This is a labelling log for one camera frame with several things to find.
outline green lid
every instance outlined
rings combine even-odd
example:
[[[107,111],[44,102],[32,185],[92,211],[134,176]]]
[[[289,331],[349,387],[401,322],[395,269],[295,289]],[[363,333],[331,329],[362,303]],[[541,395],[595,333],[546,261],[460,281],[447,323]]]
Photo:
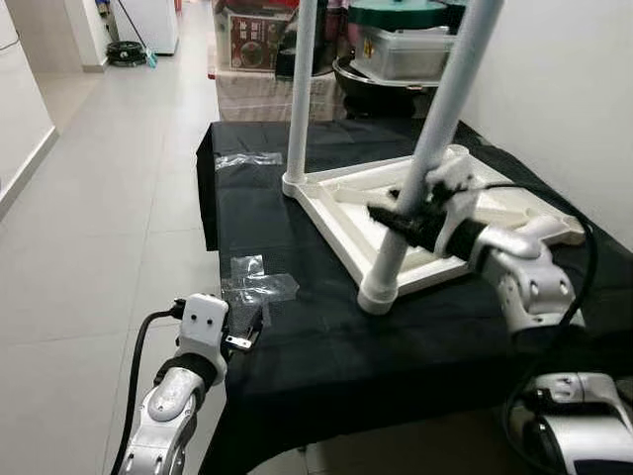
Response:
[[[432,0],[357,0],[349,22],[383,30],[420,30],[446,25],[446,5]]]

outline white refrigerator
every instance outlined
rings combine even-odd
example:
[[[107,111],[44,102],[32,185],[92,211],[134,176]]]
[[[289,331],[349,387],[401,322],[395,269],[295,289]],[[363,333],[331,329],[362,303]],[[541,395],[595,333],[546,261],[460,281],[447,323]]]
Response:
[[[140,43],[120,1],[149,49],[158,54],[176,52],[178,21],[174,0],[112,0],[110,2],[115,14],[117,30],[119,30],[119,39]]]

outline white floor tile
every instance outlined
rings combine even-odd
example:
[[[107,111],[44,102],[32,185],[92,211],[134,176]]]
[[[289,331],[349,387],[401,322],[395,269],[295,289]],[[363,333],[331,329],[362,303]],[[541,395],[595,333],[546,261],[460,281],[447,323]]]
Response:
[[[125,336],[0,350],[0,473],[100,473]]]
[[[198,73],[191,77],[181,77],[176,95],[176,117],[188,114],[193,118],[203,118],[207,124],[220,118],[216,81]]]
[[[150,109],[155,106],[173,106],[177,64],[170,58],[160,57],[155,69],[139,67],[109,67],[105,81],[100,84],[99,98],[105,110],[121,106],[133,109]]]
[[[165,138],[165,148],[160,161],[159,178],[171,173],[196,173],[197,145],[180,146],[174,139]]]
[[[195,170],[161,174],[151,206],[149,230],[186,231],[201,227]]]
[[[128,329],[142,235],[0,247],[0,343]]]
[[[131,329],[173,299],[202,292],[219,295],[218,254],[207,252],[202,230],[150,233],[140,267]]]
[[[259,465],[249,475],[308,475],[306,457],[293,449]]]
[[[72,151],[56,147],[49,159],[56,160],[60,153]],[[106,162],[110,155],[102,158]],[[132,173],[114,161],[109,167],[47,163],[7,213],[6,241],[25,245],[72,236],[144,233],[157,165],[146,173]]]
[[[151,389],[156,371],[160,368],[162,363],[165,362],[165,360],[173,356],[176,350],[174,340],[177,335],[177,326],[151,327],[147,333],[138,378],[138,394],[136,396],[137,405],[147,391]],[[135,340],[136,332],[130,332],[128,342],[126,344],[123,369],[119,376],[116,408],[113,413],[110,436],[108,438],[104,474],[110,473],[109,470],[112,467],[121,438]],[[185,474],[193,475],[198,473],[198,469],[200,468],[202,459],[207,451],[209,442],[211,441],[213,431],[218,424],[225,402],[226,392],[224,385],[212,388],[212,390],[207,394],[205,403],[198,413],[198,428],[187,446]]]
[[[7,227],[4,223],[0,222],[0,247],[2,247],[2,236],[7,233]]]
[[[88,95],[101,82],[103,74],[38,72],[35,77],[48,114],[63,133]]]

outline black cable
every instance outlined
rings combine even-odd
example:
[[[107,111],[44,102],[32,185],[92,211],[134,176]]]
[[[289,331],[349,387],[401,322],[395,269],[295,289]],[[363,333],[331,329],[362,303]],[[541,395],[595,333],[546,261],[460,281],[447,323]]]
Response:
[[[136,25],[135,22],[132,21],[132,18],[130,18],[130,14],[128,13],[128,9],[126,8],[126,6],[123,4],[123,2],[121,0],[117,0],[117,2],[119,2],[119,5],[121,6],[123,13],[126,14],[126,17],[128,17],[128,21],[130,22],[130,25],[132,25],[132,28],[135,30],[136,35],[138,36],[138,39],[140,40],[140,43],[142,44],[142,47],[147,49],[147,45],[145,44],[145,42],[142,40],[142,36],[140,35],[140,33],[138,32],[138,30],[136,29]]]
[[[143,320],[138,334],[136,335],[135,352],[132,358],[132,369],[130,370],[130,386],[128,387],[128,404],[126,405],[126,419],[123,425],[123,434],[121,435],[121,442],[119,443],[119,450],[117,451],[117,457],[112,467],[111,475],[119,475],[123,458],[126,456],[126,450],[128,449],[128,442],[130,440],[130,433],[132,432],[132,422],[135,417],[136,409],[136,388],[138,386],[138,371],[140,369],[140,356],[142,354],[142,346],[145,341],[145,335],[149,325],[156,319],[165,317],[176,317],[176,306],[170,310],[164,312],[156,312],[148,315]]]
[[[0,51],[4,51],[5,49],[9,49],[10,47],[14,47],[16,44],[20,42],[20,34],[16,32],[17,37],[10,43],[5,44],[3,47],[0,47]]]
[[[508,444],[512,448],[512,450],[530,467],[535,470],[538,470],[540,473],[545,473],[547,475],[568,475],[562,474],[559,471],[553,470],[549,467],[546,467],[529,455],[527,455],[521,447],[514,441],[512,434],[510,432],[509,422],[511,417],[511,412],[514,407],[514,404],[520,398],[520,395],[523,389],[529,384],[534,376],[537,375],[538,367],[546,360],[549,355],[558,348],[558,345],[561,342],[561,338],[567,329],[567,326],[570,324],[574,315],[581,307],[581,304],[585,300],[591,285],[593,284],[593,278],[595,277],[595,271],[597,269],[597,243],[595,241],[595,235],[593,234],[593,229],[591,224],[589,223],[589,219],[574,205],[572,205],[565,198],[560,196],[558,193],[552,191],[549,188],[532,185],[529,183],[491,183],[489,185],[484,186],[483,188],[471,189],[471,190],[460,190],[455,193],[463,193],[463,192],[475,192],[475,191],[483,191],[483,190],[492,190],[496,188],[522,188],[527,191],[530,191],[535,194],[540,194],[542,196],[546,196],[547,198],[555,201],[559,206],[565,208],[566,212],[573,215],[583,227],[583,231],[585,232],[585,242],[587,245],[588,251],[588,263],[587,270],[585,273],[585,277],[583,279],[583,286],[581,287],[581,291],[576,295],[576,298],[567,309],[563,318],[558,323],[559,330],[554,335],[552,343],[549,347],[543,351],[539,357],[537,357],[532,363],[528,366],[528,369],[523,373],[521,378],[518,380],[518,383],[515,385],[514,389],[508,395],[505,404],[503,405],[503,412],[501,418],[501,425],[503,427],[503,433],[505,434],[505,438],[507,439]]]

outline white robotic arm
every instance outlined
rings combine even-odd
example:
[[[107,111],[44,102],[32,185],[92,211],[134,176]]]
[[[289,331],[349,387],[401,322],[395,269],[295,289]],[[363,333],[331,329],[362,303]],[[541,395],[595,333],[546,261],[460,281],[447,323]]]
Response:
[[[470,188],[472,172],[466,157],[448,156],[426,175],[433,191],[417,216],[371,205],[370,216],[400,233],[410,246],[466,261],[497,290],[517,348],[529,341],[547,353],[568,326],[583,333],[580,299],[544,243],[560,226],[558,220],[541,217],[511,231],[470,219],[478,199],[478,190]],[[633,474],[633,425],[610,376],[565,369],[532,374],[522,383],[527,384],[518,389],[527,391],[523,395],[534,419],[523,428],[523,445],[530,455],[521,454],[533,468],[569,475]],[[508,416],[513,402],[514,395],[509,399]]]
[[[174,308],[177,311],[171,315],[182,320],[178,349],[163,364],[155,387],[143,398],[139,424],[129,444],[130,434],[124,431],[112,475],[182,474],[185,447],[196,429],[196,414],[207,392],[225,380],[225,355],[247,351],[258,336],[256,321],[252,332],[229,335],[228,304],[216,297],[194,294],[177,301]]]

